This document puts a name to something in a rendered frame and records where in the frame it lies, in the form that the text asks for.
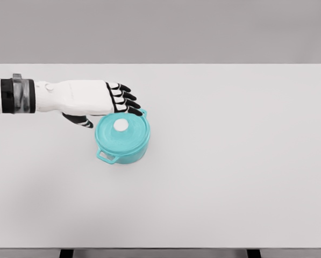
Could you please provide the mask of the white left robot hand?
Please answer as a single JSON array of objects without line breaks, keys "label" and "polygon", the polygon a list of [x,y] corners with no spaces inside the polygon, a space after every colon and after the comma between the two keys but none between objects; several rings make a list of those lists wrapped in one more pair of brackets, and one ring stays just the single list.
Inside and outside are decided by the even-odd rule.
[{"label": "white left robot hand", "polygon": [[71,97],[61,101],[61,113],[73,124],[93,128],[88,116],[111,113],[143,115],[136,96],[123,84],[103,80],[69,81],[69,88]]}]

